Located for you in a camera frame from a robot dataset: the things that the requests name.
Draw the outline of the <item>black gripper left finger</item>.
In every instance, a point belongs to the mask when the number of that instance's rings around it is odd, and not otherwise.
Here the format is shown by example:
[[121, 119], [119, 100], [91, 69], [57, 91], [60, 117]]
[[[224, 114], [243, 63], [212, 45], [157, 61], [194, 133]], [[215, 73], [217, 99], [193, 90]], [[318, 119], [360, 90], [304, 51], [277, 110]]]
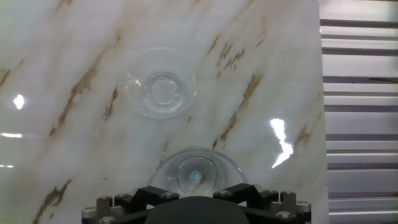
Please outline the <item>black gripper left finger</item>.
[[96, 199], [94, 207], [86, 207], [81, 211], [82, 224], [130, 224], [144, 223], [153, 207], [178, 200], [180, 195], [175, 192], [153, 186], [136, 188], [131, 192], [109, 195]]

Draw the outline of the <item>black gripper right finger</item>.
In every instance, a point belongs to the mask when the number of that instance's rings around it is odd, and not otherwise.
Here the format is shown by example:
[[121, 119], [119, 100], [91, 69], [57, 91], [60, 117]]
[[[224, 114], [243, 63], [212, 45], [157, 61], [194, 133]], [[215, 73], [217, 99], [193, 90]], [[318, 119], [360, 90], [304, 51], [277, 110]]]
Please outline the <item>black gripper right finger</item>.
[[298, 201], [295, 192], [260, 191], [255, 185], [238, 184], [214, 192], [213, 198], [234, 203], [249, 223], [311, 223], [311, 203]]

